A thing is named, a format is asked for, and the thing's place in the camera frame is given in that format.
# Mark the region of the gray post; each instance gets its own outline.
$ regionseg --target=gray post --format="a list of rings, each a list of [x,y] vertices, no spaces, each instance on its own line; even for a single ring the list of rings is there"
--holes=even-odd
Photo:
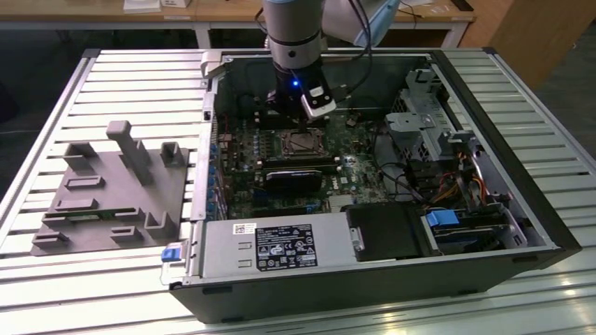
[[[154,177],[147,167],[147,151],[144,147],[135,144],[131,137],[131,123],[128,121],[112,121],[108,124],[106,134],[119,144],[128,166],[139,179],[140,185],[154,183]]]

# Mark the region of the table leg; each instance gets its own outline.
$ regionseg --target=table leg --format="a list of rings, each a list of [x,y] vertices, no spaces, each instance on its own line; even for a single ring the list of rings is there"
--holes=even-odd
[[[212,40],[208,37],[208,28],[203,26],[195,26],[196,42],[199,43],[199,49],[211,49]]]
[[[446,39],[443,40],[443,45],[440,47],[458,47],[462,38],[464,37],[466,29],[468,28],[470,22],[454,22],[452,28],[447,32]]]

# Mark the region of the gray plastic stand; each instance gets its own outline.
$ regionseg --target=gray plastic stand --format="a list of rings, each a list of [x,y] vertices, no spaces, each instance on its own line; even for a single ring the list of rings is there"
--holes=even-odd
[[[178,240],[188,149],[175,142],[146,150],[128,121],[112,121],[107,136],[119,152],[95,152],[88,142],[68,146],[68,170],[32,255],[162,246]]]

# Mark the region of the floor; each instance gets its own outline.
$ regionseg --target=floor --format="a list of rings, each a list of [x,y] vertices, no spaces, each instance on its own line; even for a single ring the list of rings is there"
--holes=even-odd
[[[219,47],[254,46],[260,32],[235,31],[212,36]],[[0,123],[0,197],[46,123],[56,100],[87,48],[150,49],[196,47],[192,31],[76,31],[63,42],[55,31],[0,31],[0,83],[20,107]],[[596,24],[570,51],[563,64],[538,91],[571,133],[596,156]],[[8,113],[0,86],[0,119]]]

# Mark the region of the black plastic cover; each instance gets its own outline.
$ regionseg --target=black plastic cover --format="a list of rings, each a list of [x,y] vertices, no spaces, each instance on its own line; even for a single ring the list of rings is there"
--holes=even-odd
[[[420,213],[408,202],[356,204],[344,207],[351,228],[359,228],[364,249],[359,262],[431,256]]]

